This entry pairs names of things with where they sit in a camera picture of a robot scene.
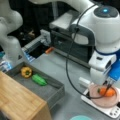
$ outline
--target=table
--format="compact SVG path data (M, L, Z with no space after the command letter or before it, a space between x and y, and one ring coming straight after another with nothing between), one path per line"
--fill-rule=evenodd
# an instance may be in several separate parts
M52 52L41 55L31 64L65 85L65 97L51 111L53 120L70 120L76 115L86 115L93 120L113 120L80 99L80 94L71 87L66 76L65 57ZM79 86L78 79L79 77L90 79L89 69L73 61L69 61L68 68L72 82L83 92L85 88Z

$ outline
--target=black cable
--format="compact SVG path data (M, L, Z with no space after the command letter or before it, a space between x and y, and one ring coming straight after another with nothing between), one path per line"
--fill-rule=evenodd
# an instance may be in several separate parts
M70 52L71 52L71 49L73 47L73 44L74 44L74 41L75 41L75 38L76 38L76 34L78 33L79 31L79 28L78 28L78 24L79 24L79 21L81 20L81 18L83 17L83 15L88 11L90 10L91 8L93 8L94 6L96 6L96 4L92 5L91 7L89 7L88 9L86 9L83 13L81 13L81 15L79 16L79 19L77 21L77 24L76 24L76 27L75 27L75 33L74 33L74 37L73 37L73 41L70 45L70 48L68 50L68 53L67 53L67 56L66 56L66 74L67 74L67 78L71 84L71 86L81 95L89 98L89 99L100 99L100 98L103 98L107 92L107 90L111 87L111 85L108 85L107 88L106 88L106 92L104 93L104 95L100 96L100 97L91 97L91 96L87 96L85 94L83 94L82 92L80 92L75 86L74 84L72 83L71 79L70 79L70 76L69 76L69 73L68 73L68 60L69 60L69 55L70 55Z

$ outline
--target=wooden block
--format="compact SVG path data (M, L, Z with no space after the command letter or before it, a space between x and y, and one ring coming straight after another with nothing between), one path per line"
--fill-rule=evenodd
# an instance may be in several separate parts
M10 120L51 120L47 103L0 72L0 110Z

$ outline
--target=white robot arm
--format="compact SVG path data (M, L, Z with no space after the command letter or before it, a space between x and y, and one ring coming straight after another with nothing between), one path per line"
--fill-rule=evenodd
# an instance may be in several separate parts
M93 6L90 0L29 0L34 4L61 1L71 5L80 13ZM73 35L78 22L76 19L70 26ZM119 58L120 49L120 15L110 6L96 5L89 9L78 23L79 31L75 42L78 44L95 45L89 65L94 83L103 84L108 78L111 66Z
M31 1L34 4L45 4L49 2L61 1L72 6L80 13L93 5L93 3L90 0L29 0L29 1Z
M9 33L18 29L23 23L21 15L10 8L8 0L0 0L0 45L5 52L4 60L15 66L19 60L27 60L19 41Z

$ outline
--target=small toy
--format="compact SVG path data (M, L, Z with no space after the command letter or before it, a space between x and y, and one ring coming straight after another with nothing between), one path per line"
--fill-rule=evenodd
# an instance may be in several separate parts
M33 75L32 80L41 86L47 85L47 82L42 77L40 77L38 74Z
M105 97L112 97L113 95L115 95L115 90L113 88L109 88L106 91L106 87L101 87L98 89L98 93L102 96L105 94Z
M32 75L32 69L30 67L23 67L21 69L21 75L25 78L29 78Z

